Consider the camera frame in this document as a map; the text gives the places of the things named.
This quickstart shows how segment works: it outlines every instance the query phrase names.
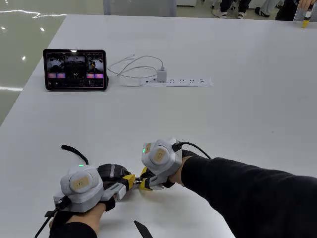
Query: shoe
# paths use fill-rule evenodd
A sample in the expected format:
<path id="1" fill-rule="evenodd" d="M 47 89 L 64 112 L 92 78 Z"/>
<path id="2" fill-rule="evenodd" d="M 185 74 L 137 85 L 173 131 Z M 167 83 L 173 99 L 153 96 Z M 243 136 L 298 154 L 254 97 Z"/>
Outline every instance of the shoe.
<path id="1" fill-rule="evenodd" d="M 238 19 L 244 19 L 246 17 L 246 13 L 245 12 L 238 12 Z"/>
<path id="2" fill-rule="evenodd" d="M 260 11 L 260 9 L 261 9 L 260 7 L 256 7 L 256 9 L 254 10 L 257 15 L 264 16 L 264 17 L 269 17 L 269 15 L 266 15 L 262 11 Z"/>
<path id="3" fill-rule="evenodd" d="M 212 11 L 212 14 L 216 17 L 222 18 L 222 19 L 226 19 L 227 18 L 227 12 L 222 12 L 220 11 L 220 9 L 215 9 Z"/>

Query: white cable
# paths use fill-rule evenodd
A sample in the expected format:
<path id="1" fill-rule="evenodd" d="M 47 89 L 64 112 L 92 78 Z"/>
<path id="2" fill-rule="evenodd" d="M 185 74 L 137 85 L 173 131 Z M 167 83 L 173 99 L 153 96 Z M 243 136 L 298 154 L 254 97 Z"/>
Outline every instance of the white cable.
<path id="1" fill-rule="evenodd" d="M 157 57 L 154 57 L 154 56 L 142 56 L 142 57 L 139 57 L 139 58 L 137 58 L 137 59 L 134 59 L 134 58 L 133 58 L 134 56 L 135 56 L 135 55 L 131 55 L 131 56 L 128 56 L 128 57 L 126 57 L 126 58 L 124 58 L 124 59 L 121 59 L 121 60 L 119 60 L 118 62 L 115 62 L 115 63 L 111 64 L 107 69 L 108 69 L 110 72 L 116 74 L 117 76 L 123 76 L 123 77 L 127 77 L 127 78 L 151 78 L 151 77 L 156 77 L 157 74 L 158 74 L 158 71 L 157 71 L 154 67 L 151 67 L 151 66 L 138 66 L 138 67 L 133 67 L 133 68 L 131 68 L 131 69 L 125 70 L 125 69 L 126 69 L 130 64 L 132 64 L 133 62 L 135 62 L 135 61 L 137 61 L 137 60 L 139 60 L 139 59 L 141 59 L 141 58 L 145 58 L 145 57 L 150 57 L 150 58 L 158 59 L 158 60 L 161 62 L 162 67 L 163 67 L 163 61 L 162 61 L 161 59 L 157 58 Z M 111 67 L 113 67 L 114 65 L 116 65 L 116 64 L 118 64 L 118 63 L 121 63 L 121 62 L 123 62 L 123 61 L 126 61 L 126 60 L 133 60 L 133 61 L 130 62 L 128 65 L 126 65 L 125 68 L 124 68 L 120 73 L 117 73 L 117 72 L 114 72 L 113 70 L 111 70 Z M 154 71 L 155 71 L 155 74 L 154 74 L 154 75 L 151 75 L 151 76 L 145 76 L 145 77 L 133 77 L 133 76 L 128 76 L 128 75 L 123 75 L 123 73 L 128 72 L 128 71 L 131 71 L 131 70 L 134 70 L 134 69 L 136 69 L 136 68 L 144 68 L 144 69 L 154 70 Z"/>
<path id="2" fill-rule="evenodd" d="M 159 60 L 159 61 L 161 62 L 161 64 L 162 64 L 162 68 L 164 68 L 164 64 L 163 64 L 163 61 L 162 61 L 161 59 L 159 59 L 159 58 L 157 58 L 157 57 L 154 57 L 154 56 L 141 56 L 141 57 L 136 58 L 135 60 L 133 60 L 133 61 L 130 62 L 129 64 L 127 64 L 127 65 L 123 68 L 123 70 L 122 70 L 119 74 L 117 74 L 117 76 L 119 77 L 119 76 L 124 72 L 124 70 L 125 70 L 130 64 L 134 63 L 135 61 L 137 61 L 137 60 L 139 60 L 139 59 L 145 58 L 145 57 L 150 57 L 150 58 L 154 58 L 154 59 Z"/>
<path id="3" fill-rule="evenodd" d="M 145 77 L 134 77 L 134 76 L 128 76 L 128 75 L 124 75 L 123 73 L 125 72 L 128 72 L 128 71 L 131 71 L 131 70 L 134 70 L 136 68 L 144 68 L 144 69 L 148 69 L 148 70 L 154 70 L 155 71 L 155 74 L 154 75 L 150 75 L 150 76 L 145 76 Z M 111 69 L 108 68 L 108 70 L 111 72 L 111 73 L 114 73 L 114 74 L 118 74 L 117 72 L 114 72 L 112 71 Z M 151 67 L 151 66 L 138 66 L 138 67 L 133 67 L 133 68 L 130 68 L 126 71 L 124 71 L 120 76 L 122 77 L 127 77 L 127 78 L 151 78 L 151 77 L 156 77 L 157 75 L 157 70 L 156 68 L 154 67 Z"/>

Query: yellow object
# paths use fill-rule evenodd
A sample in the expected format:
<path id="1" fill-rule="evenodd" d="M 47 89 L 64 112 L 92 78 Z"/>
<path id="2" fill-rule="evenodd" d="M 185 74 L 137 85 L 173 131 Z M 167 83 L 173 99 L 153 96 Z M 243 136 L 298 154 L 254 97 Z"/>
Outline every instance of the yellow object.
<path id="1" fill-rule="evenodd" d="M 304 21 L 303 21 L 303 28 L 306 28 L 306 27 L 307 27 L 307 25 L 308 25 L 308 23 L 309 23 L 309 21 L 304 20 Z"/>
<path id="2" fill-rule="evenodd" d="M 144 167 L 142 172 L 141 172 L 141 174 L 140 174 L 140 176 L 142 176 L 142 174 L 144 174 L 147 171 L 147 169 L 148 169 L 147 167 Z"/>
<path id="3" fill-rule="evenodd" d="M 123 179 L 128 180 L 128 182 L 129 182 L 129 190 L 130 190 L 132 188 L 132 186 L 133 186 L 133 182 L 135 180 L 135 175 L 126 175 L 126 176 L 123 177 Z"/>
<path id="4" fill-rule="evenodd" d="M 140 190 L 145 190 L 145 191 L 152 191 L 152 189 L 149 189 L 149 188 L 145 187 L 145 180 L 146 180 L 146 178 L 143 179 L 143 181 L 141 182 L 141 184 L 139 186 L 139 189 Z"/>

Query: power adapter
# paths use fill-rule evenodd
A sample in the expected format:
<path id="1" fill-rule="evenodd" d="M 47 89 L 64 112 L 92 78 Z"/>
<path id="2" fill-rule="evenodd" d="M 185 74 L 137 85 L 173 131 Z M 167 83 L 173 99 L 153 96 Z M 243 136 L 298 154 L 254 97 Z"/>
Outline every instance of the power adapter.
<path id="1" fill-rule="evenodd" d="M 166 81 L 167 81 L 167 71 L 162 66 L 160 69 L 158 69 L 157 82 L 158 83 L 166 83 Z"/>

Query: white casing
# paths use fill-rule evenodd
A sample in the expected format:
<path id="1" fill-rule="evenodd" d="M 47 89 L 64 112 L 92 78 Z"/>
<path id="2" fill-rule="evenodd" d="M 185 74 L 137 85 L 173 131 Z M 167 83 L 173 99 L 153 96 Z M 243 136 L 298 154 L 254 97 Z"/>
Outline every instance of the white casing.
<path id="1" fill-rule="evenodd" d="M 182 164 L 182 150 L 174 152 L 172 145 L 175 138 L 145 143 L 142 163 L 157 176 L 169 176 L 175 173 Z"/>
<path id="2" fill-rule="evenodd" d="M 74 190 L 72 182 L 87 176 L 89 184 L 82 189 Z M 95 167 L 85 165 L 83 167 L 74 166 L 69 169 L 67 175 L 60 180 L 60 188 L 64 195 L 74 203 L 84 203 L 104 189 L 103 181 Z"/>

